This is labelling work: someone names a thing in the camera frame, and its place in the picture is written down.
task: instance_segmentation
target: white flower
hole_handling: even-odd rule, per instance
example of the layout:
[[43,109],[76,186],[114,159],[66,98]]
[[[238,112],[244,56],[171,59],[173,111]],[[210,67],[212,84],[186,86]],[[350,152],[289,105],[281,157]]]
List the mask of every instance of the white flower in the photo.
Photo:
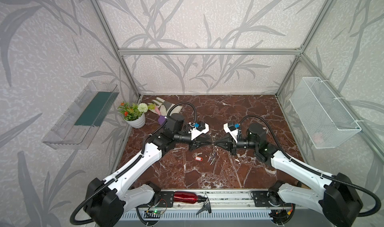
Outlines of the white flower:
[[140,112],[145,113],[145,112],[148,111],[148,106],[147,106],[147,104],[145,104],[145,103],[141,103],[141,104],[139,104],[139,105],[137,106],[137,109],[138,109]]

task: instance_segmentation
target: white pot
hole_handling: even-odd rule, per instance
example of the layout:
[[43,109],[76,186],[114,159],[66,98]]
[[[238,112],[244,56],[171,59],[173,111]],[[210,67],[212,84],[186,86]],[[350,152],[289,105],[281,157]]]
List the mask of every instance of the white pot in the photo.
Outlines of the white pot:
[[126,122],[127,122],[130,126],[132,126],[133,128],[136,128],[136,129],[141,128],[141,127],[143,127],[144,124],[145,124],[145,114],[143,113],[143,114],[142,114],[138,119],[136,119],[136,120],[132,120],[132,121],[128,121],[128,120],[126,120]]

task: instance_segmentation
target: gardening glove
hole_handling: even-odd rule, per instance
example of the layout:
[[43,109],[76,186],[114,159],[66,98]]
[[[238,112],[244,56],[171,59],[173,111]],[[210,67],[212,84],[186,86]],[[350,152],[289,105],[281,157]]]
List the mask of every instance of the gardening glove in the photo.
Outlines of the gardening glove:
[[[170,108],[172,108],[172,106],[174,106],[175,104],[172,104],[168,101],[165,101],[163,100],[162,98],[159,98],[157,97],[155,100],[152,100],[153,103],[155,103],[155,105],[158,107],[158,109],[160,110],[160,113],[162,116],[166,116],[168,114],[168,111]],[[174,114],[174,113],[179,113],[181,111],[182,107],[181,106],[177,106],[176,108],[174,108],[172,110],[172,113],[171,114]]]

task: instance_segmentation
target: potted plant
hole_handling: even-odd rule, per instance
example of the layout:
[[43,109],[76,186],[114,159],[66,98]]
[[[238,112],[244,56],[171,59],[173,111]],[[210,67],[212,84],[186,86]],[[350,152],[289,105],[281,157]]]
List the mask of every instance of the potted plant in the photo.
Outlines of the potted plant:
[[145,124],[145,112],[148,111],[147,104],[129,104],[129,103],[121,103],[118,107],[120,109],[120,113],[123,115],[123,119],[127,121],[129,125],[133,128],[141,128]]

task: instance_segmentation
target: side wall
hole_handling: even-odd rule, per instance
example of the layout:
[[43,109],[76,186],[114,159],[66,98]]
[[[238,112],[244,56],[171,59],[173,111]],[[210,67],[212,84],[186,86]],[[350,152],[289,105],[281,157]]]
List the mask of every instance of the side wall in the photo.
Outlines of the side wall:
[[[95,177],[110,171],[135,101],[88,0],[0,0],[0,226],[71,226]],[[118,99],[87,150],[41,142],[90,80]]]
[[[375,134],[384,138],[384,0],[337,0],[305,54],[345,97]],[[299,63],[279,101],[306,161],[324,171],[341,172],[384,201],[383,164],[360,134],[333,149],[314,148],[290,96],[302,77],[311,76]],[[373,199],[361,194],[364,209]],[[384,212],[358,218],[353,226],[378,227]]]
[[[297,48],[324,0],[98,0],[119,48]],[[274,93],[292,56],[134,55],[142,93]]]

